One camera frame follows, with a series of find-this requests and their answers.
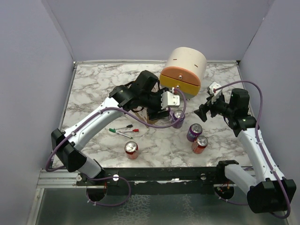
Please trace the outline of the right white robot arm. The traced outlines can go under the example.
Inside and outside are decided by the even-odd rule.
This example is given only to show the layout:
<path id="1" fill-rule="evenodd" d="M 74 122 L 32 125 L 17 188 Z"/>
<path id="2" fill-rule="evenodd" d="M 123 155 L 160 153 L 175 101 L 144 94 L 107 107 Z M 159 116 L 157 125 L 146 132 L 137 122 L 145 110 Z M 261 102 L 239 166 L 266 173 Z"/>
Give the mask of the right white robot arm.
<path id="1" fill-rule="evenodd" d="M 237 185 L 247 196 L 247 203 L 254 213 L 285 211 L 289 215 L 296 184 L 285 178 L 268 152 L 257 120 L 248 113 L 248 91 L 233 89 L 229 103 L 225 102 L 218 84 L 211 85 L 208 94 L 207 102 L 200 105 L 195 114 L 203 122 L 207 120 L 207 112 L 212 117 L 221 115 L 228 120 L 228 126 L 242 143 L 255 172 L 252 177 L 236 161 L 220 161 L 216 180 L 220 183 L 230 180 Z"/>

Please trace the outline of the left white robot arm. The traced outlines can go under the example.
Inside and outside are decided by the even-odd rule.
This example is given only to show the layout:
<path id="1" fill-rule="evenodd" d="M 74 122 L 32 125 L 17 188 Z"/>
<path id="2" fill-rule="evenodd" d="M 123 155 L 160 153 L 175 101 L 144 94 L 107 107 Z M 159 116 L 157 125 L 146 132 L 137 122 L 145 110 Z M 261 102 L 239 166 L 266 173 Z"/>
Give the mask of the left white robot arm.
<path id="1" fill-rule="evenodd" d="M 116 86 L 100 106 L 83 120 L 61 131 L 58 128 L 51 133 L 52 153 L 68 172 L 78 171 L 87 175 L 93 185 L 103 181 L 102 166 L 94 159 L 82 153 L 85 145 L 103 128 L 114 120 L 129 114 L 138 107 L 144 107 L 160 117 L 166 116 L 167 108 L 179 106 L 179 97 L 167 88 L 152 92 L 143 89 L 135 82 L 129 86 Z"/>

